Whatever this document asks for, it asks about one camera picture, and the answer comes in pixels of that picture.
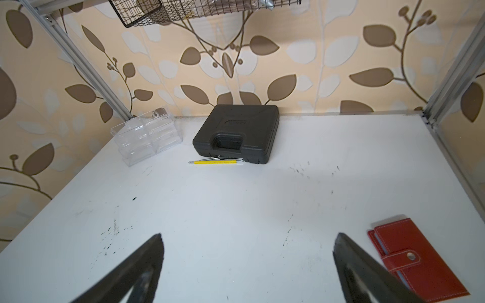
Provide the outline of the red leather card holder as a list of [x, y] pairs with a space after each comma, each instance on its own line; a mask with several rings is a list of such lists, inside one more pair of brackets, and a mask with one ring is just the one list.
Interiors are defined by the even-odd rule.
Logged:
[[470, 294], [410, 218], [379, 225], [368, 237], [385, 268], [425, 302]]

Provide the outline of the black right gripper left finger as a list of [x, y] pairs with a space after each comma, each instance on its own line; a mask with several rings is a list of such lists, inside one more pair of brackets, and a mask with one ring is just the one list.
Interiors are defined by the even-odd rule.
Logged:
[[153, 302], [164, 262], [164, 243], [153, 235], [74, 302]]

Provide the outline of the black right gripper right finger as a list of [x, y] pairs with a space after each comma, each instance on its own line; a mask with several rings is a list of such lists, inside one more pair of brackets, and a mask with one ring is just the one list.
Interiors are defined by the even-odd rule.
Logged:
[[346, 302], [423, 302], [345, 233], [339, 233], [333, 259]]

